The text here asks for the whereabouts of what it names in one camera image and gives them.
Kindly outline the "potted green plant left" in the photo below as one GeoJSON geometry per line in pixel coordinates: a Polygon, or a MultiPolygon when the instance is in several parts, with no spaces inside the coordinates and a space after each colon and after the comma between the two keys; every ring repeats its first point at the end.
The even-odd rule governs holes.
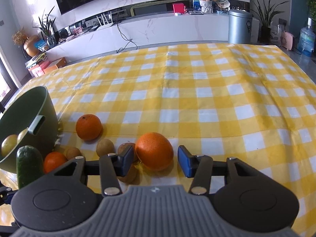
{"type": "Polygon", "coordinates": [[[48,49],[51,49],[56,45],[55,34],[53,30],[53,25],[56,18],[50,18],[50,14],[53,9],[54,7],[47,14],[43,14],[42,17],[39,18],[39,26],[36,26],[36,28],[41,31],[42,37],[45,40],[48,49]]]}

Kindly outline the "pink small heater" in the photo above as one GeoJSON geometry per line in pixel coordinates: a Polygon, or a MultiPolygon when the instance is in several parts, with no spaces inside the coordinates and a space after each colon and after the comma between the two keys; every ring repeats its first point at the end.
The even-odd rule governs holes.
{"type": "Polygon", "coordinates": [[[281,46],[291,51],[293,49],[294,36],[286,31],[283,31],[281,34],[281,46]]]}

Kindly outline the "white marble tv cabinet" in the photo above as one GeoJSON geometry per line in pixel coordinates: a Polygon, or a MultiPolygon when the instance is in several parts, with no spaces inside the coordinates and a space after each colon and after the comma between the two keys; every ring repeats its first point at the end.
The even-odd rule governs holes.
{"type": "Polygon", "coordinates": [[[87,32],[50,49],[47,58],[54,61],[65,57],[72,63],[115,53],[120,48],[131,50],[177,43],[226,42],[228,29],[229,17],[225,14],[157,14],[87,32]]]}

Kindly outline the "red box on cabinet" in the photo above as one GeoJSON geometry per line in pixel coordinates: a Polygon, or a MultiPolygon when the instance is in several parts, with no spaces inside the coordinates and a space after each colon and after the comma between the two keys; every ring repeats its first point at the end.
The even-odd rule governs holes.
{"type": "Polygon", "coordinates": [[[185,13],[185,5],[184,3],[173,3],[172,4],[174,13],[180,13],[184,14],[185,13]]]}

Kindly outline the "large orange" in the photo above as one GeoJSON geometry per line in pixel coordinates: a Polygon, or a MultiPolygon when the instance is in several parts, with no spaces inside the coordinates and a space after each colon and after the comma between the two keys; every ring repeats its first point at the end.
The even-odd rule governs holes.
{"type": "Polygon", "coordinates": [[[135,151],[143,165],[151,171],[166,169],[174,158],[171,143],[162,134],[143,134],[135,143],[135,151]]]}

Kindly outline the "orange cardboard box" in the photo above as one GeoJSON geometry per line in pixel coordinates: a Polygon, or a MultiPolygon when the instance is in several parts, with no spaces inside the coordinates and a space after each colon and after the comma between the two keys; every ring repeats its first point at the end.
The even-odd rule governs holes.
{"type": "Polygon", "coordinates": [[[51,71],[54,71],[56,69],[60,69],[64,66],[66,66],[67,62],[66,62],[66,59],[65,57],[62,57],[60,59],[57,59],[53,62],[51,62],[43,71],[44,71],[44,74],[47,74],[51,71]]]}

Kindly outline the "white wifi router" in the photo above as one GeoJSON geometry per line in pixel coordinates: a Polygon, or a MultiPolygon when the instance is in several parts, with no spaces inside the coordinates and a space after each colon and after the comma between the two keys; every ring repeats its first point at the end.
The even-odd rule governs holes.
{"type": "Polygon", "coordinates": [[[99,23],[97,30],[109,28],[114,24],[111,12],[108,14],[102,13],[100,16],[97,16],[96,18],[99,23]]]}

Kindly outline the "green cucumber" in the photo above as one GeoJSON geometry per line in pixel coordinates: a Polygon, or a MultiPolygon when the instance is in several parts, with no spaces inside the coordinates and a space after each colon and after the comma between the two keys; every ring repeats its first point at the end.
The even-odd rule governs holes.
{"type": "Polygon", "coordinates": [[[20,147],[16,154],[18,188],[21,189],[44,175],[43,158],[33,146],[20,147]]]}

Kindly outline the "yellow checkered tablecloth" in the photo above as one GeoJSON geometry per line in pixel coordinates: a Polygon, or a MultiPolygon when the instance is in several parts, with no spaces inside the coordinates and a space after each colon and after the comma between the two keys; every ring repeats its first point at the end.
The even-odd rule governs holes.
{"type": "Polygon", "coordinates": [[[20,96],[37,86],[57,115],[53,150],[82,155],[6,194],[12,236],[315,236],[315,83],[278,47],[140,49],[57,69],[20,96]],[[103,126],[92,141],[75,131],[85,114],[103,126]],[[150,132],[173,147],[161,171],[135,151],[150,132]],[[100,176],[83,176],[104,138],[115,154],[134,148],[127,176],[117,177],[120,195],[102,195],[100,176]],[[181,145],[227,162],[227,177],[212,176],[209,194],[189,193],[181,145]]]}

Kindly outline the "small orange mandarin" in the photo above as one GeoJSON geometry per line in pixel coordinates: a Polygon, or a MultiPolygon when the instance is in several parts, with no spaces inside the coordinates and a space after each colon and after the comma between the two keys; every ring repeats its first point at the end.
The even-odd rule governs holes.
{"type": "Polygon", "coordinates": [[[96,115],[85,114],[77,120],[75,131],[82,140],[92,141],[102,133],[103,126],[96,115]]]}

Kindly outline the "green plastic bowl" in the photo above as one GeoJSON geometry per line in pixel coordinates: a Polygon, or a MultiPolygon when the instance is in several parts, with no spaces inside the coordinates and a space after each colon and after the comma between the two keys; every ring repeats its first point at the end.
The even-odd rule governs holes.
{"type": "Polygon", "coordinates": [[[45,86],[34,87],[7,108],[1,117],[1,141],[27,129],[21,141],[7,156],[1,156],[0,168],[16,173],[16,153],[20,147],[33,146],[46,157],[57,140],[58,119],[45,86]]]}

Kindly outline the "yellow green pear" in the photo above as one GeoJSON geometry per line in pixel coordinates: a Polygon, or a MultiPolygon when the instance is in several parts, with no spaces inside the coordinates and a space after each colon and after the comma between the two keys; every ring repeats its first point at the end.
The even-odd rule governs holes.
{"type": "Polygon", "coordinates": [[[12,149],[17,145],[17,135],[12,134],[6,137],[1,144],[1,154],[3,157],[7,156],[12,149]]]}

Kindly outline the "brown kiwi fruit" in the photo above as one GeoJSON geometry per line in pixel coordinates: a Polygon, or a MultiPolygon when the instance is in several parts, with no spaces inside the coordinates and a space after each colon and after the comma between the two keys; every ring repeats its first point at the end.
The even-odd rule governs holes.
{"type": "Polygon", "coordinates": [[[102,157],[109,153],[115,153],[115,147],[114,147],[113,142],[106,138],[99,140],[96,146],[96,154],[99,157],[102,157]]]}

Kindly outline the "silver trash can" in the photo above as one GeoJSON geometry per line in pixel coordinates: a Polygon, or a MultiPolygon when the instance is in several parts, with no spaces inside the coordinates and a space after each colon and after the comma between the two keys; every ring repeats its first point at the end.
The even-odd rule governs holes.
{"type": "Polygon", "coordinates": [[[242,10],[229,10],[228,42],[232,44],[250,44],[252,14],[242,10]]]}

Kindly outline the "water bottle jug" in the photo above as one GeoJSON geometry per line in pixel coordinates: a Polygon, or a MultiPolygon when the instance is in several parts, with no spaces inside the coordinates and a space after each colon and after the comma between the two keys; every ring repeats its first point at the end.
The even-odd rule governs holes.
{"type": "Polygon", "coordinates": [[[298,42],[298,50],[308,56],[311,57],[314,51],[314,43],[315,43],[315,33],[312,29],[312,18],[308,17],[308,23],[305,27],[300,30],[299,42],[298,42]]]}

